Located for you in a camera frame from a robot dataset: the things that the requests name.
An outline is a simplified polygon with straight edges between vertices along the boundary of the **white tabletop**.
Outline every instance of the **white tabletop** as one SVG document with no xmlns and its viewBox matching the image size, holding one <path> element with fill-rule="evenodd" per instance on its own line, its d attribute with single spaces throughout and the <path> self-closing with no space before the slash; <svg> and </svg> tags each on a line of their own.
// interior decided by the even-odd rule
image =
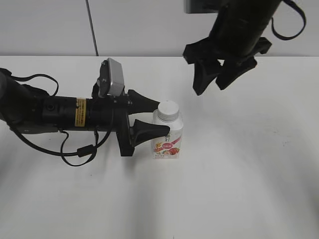
<svg viewBox="0 0 319 239">
<path fill-rule="evenodd" d="M 89 98 L 104 59 L 0 57 L 0 67 L 49 74 L 59 95 Z M 149 143 L 122 158 L 113 133 L 94 161 L 72 168 L 0 122 L 1 239 L 319 238 L 319 58 L 258 58 L 229 89 L 212 84 L 201 97 L 182 58 L 114 59 L 126 89 L 180 105 L 180 159 L 153 160 Z M 64 137 L 28 136 L 52 150 Z M 93 140 L 72 132 L 65 151 Z"/>
</svg>

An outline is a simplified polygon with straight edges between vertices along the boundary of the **white bottle cap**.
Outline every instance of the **white bottle cap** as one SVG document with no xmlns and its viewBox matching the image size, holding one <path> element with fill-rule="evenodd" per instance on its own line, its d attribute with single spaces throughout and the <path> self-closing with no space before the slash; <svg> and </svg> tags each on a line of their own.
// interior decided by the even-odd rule
<svg viewBox="0 0 319 239">
<path fill-rule="evenodd" d="M 159 104 L 159 118 L 163 121 L 174 121 L 178 118 L 179 107 L 173 101 L 165 101 Z"/>
</svg>

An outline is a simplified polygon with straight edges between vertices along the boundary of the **black strap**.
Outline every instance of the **black strap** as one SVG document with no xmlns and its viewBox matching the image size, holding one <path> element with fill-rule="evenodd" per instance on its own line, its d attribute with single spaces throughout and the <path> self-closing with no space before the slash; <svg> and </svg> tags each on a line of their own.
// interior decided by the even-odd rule
<svg viewBox="0 0 319 239">
<path fill-rule="evenodd" d="M 35 74 L 35 75 L 32 75 L 32 76 L 28 76 L 28 77 L 17 77 L 17 76 L 13 76 L 12 72 L 7 70 L 7 69 L 5 69 L 5 68 L 0 68 L 0 72 L 3 73 L 6 76 L 10 76 L 13 80 L 19 81 L 19 82 L 27 82 L 29 80 L 32 80 L 35 77 L 45 77 L 45 78 L 48 78 L 48 79 L 50 79 L 50 80 L 52 80 L 52 81 L 54 81 L 56 83 L 56 89 L 55 89 L 55 92 L 53 93 L 52 96 L 56 96 L 56 94 L 59 91 L 59 83 L 53 77 L 45 75 L 45 74 Z"/>
<path fill-rule="evenodd" d="M 66 132 L 66 131 L 61 131 L 61 133 L 64 133 L 66 134 L 66 138 L 65 140 L 62 142 L 61 144 L 61 148 L 60 148 L 60 154 L 61 154 L 61 158 L 63 160 L 63 162 L 65 162 L 67 165 L 69 166 L 72 166 L 72 167 L 80 167 L 80 166 L 83 166 L 89 162 L 91 162 L 95 156 L 96 156 L 96 153 L 97 153 L 97 148 L 94 148 L 94 150 L 91 152 L 91 156 L 89 157 L 88 160 L 86 160 L 84 163 L 81 163 L 81 164 L 72 164 L 70 163 L 65 157 L 64 157 L 64 153 L 63 153 L 63 147 L 64 147 L 64 144 L 66 142 L 66 140 L 69 138 L 69 133 Z M 97 131 L 97 129 L 94 129 L 94 137 L 95 137 L 95 147 L 97 146 L 98 144 L 98 141 L 99 141 L 99 133 Z"/>
<path fill-rule="evenodd" d="M 298 12 L 299 15 L 302 17 L 303 22 L 304 22 L 304 26 L 302 27 L 301 31 L 299 33 L 297 33 L 296 35 L 294 35 L 294 36 L 282 36 L 278 32 L 276 32 L 275 26 L 274 26 L 274 18 L 273 17 L 271 18 L 271 22 L 272 22 L 271 23 L 271 29 L 273 31 L 273 34 L 277 38 L 279 38 L 280 40 L 289 41 L 289 40 L 295 39 L 296 37 L 298 37 L 304 31 L 304 29 L 306 27 L 306 24 L 307 24 L 307 18 L 306 18 L 305 12 L 294 1 L 292 1 L 292 0 L 283 0 L 283 1 L 285 2 L 285 4 L 287 4 L 292 9 L 294 9 L 296 12 Z"/>
</svg>

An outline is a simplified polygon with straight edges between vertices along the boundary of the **black cable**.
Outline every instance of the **black cable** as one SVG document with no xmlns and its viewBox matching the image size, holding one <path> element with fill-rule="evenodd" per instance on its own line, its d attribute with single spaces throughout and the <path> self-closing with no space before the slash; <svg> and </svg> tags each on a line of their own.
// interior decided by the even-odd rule
<svg viewBox="0 0 319 239">
<path fill-rule="evenodd" d="M 0 113 L 3 116 L 4 121 L 6 122 L 6 124 L 10 127 L 10 129 L 15 133 L 15 135 L 21 140 L 23 141 L 25 144 L 29 145 L 31 148 L 36 149 L 42 153 L 46 153 L 46 154 L 50 154 L 53 156 L 61 156 L 61 152 L 55 152 L 55 151 L 51 151 L 42 147 L 37 146 L 36 144 L 32 143 L 31 141 L 29 141 L 26 137 L 24 137 L 22 135 L 22 133 L 14 126 L 14 124 L 12 123 L 12 121 L 7 117 L 7 115 L 0 109 Z M 105 143 L 105 141 L 108 139 L 108 137 L 111 134 L 112 128 L 114 125 L 114 109 L 112 109 L 112 118 L 111 118 L 111 123 L 110 123 L 110 127 L 107 131 L 107 133 L 105 134 L 105 136 L 103 137 L 103 139 L 101 140 L 101 142 L 99 142 L 94 148 L 98 149 L 103 143 Z M 72 153 L 63 153 L 64 157 L 73 157 L 73 156 L 78 156 L 78 152 L 72 152 Z"/>
<path fill-rule="evenodd" d="M 91 10 L 90 10 L 90 5 L 89 5 L 89 0 L 85 0 L 86 3 L 86 9 L 88 11 L 88 16 L 89 16 L 89 21 L 90 21 L 90 28 L 91 28 L 91 33 L 92 33 L 92 38 L 93 38 L 93 44 L 94 44 L 94 49 L 95 49 L 95 55 L 99 56 L 98 52 L 98 46 L 96 44 L 96 39 L 95 39 L 95 33 L 94 33 L 94 28 L 93 28 L 93 22 L 92 22 L 92 16 L 91 16 Z"/>
<path fill-rule="evenodd" d="M 298 37 L 305 29 L 306 24 L 307 24 L 307 18 L 306 18 L 306 14 L 305 12 L 292 0 L 283 0 L 288 6 L 290 6 L 292 9 L 294 9 L 296 12 L 299 13 L 299 15 L 302 17 L 303 22 L 304 22 L 304 26 L 302 27 L 302 29 L 300 30 L 300 32 L 298 32 L 296 35 L 294 36 L 282 36 L 280 35 L 278 32 L 276 32 L 275 30 L 275 26 L 274 26 L 274 18 L 271 18 L 271 30 L 273 31 L 273 34 L 280 40 L 283 41 L 289 41 L 292 39 L 295 39 L 296 37 Z"/>
<path fill-rule="evenodd" d="M 32 80 L 35 77 L 45 77 L 45 78 L 48 78 L 56 83 L 56 89 L 55 89 L 55 92 L 53 93 L 52 96 L 56 96 L 56 94 L 59 91 L 59 83 L 57 82 L 57 80 L 55 80 L 53 77 L 45 75 L 45 74 L 35 74 L 32 76 L 28 76 L 28 77 L 17 77 L 17 76 L 9 76 L 9 77 L 11 77 L 13 80 L 19 81 L 19 82 L 26 82 L 26 81 Z"/>
<path fill-rule="evenodd" d="M 71 166 L 71 167 L 80 167 L 80 166 L 83 166 L 89 162 L 91 162 L 95 156 L 96 156 L 96 153 L 97 153 L 97 148 L 92 152 L 91 156 L 89 157 L 88 160 L 86 160 L 84 163 L 81 163 L 81 164 L 72 164 L 70 163 L 68 160 L 66 160 L 66 158 L 63 156 L 63 147 L 64 147 L 64 144 L 66 142 L 66 140 L 69 138 L 69 133 L 66 132 L 66 131 L 61 131 L 61 133 L 64 133 L 66 134 L 66 138 L 64 139 L 64 141 L 62 142 L 61 144 L 61 148 L 60 148 L 60 155 L 61 155 L 61 158 L 63 160 L 63 162 L 65 162 L 67 165 Z M 96 128 L 94 129 L 94 137 L 95 137 L 95 146 L 97 146 L 98 144 L 98 141 L 99 141 L 99 133 L 97 132 Z"/>
</svg>

